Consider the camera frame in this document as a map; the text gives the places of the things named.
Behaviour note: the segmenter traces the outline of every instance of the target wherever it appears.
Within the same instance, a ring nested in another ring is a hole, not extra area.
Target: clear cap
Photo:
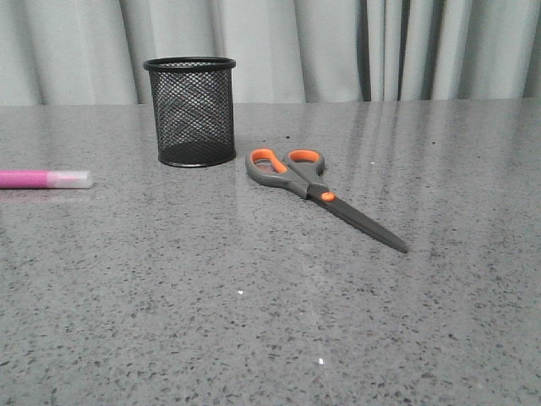
[[[47,182],[50,188],[87,189],[94,184],[90,171],[49,171]]]

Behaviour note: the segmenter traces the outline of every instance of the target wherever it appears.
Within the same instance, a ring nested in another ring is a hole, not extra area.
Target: scissor blade
[[[395,250],[407,253],[407,245],[404,241],[374,220],[366,217],[359,210],[348,205],[344,200],[338,198],[335,198],[333,201],[322,200],[320,198],[321,193],[325,191],[326,190],[322,190],[319,187],[310,187],[308,195],[311,200],[315,201],[318,205],[324,207],[335,216],[340,217],[344,222],[354,226],[357,230],[362,231],[373,239],[377,239]]]

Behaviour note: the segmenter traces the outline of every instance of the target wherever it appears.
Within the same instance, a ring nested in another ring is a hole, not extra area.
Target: metal mesh
[[[163,63],[169,67],[218,65]],[[235,157],[231,70],[159,72],[149,69],[160,162],[216,165]]]

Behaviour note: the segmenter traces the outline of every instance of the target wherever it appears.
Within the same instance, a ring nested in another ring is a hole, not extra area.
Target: curtain fold
[[[172,56],[236,59],[235,102],[539,97],[540,9],[539,0],[0,0],[0,105],[150,103],[142,63]]]

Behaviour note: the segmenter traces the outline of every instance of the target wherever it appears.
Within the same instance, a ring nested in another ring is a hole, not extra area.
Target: scissors
[[[404,241],[329,191],[320,177],[324,168],[323,156],[313,150],[289,151],[283,161],[268,148],[246,156],[248,174],[259,184],[287,189],[303,199],[311,199],[370,237],[406,253]]]

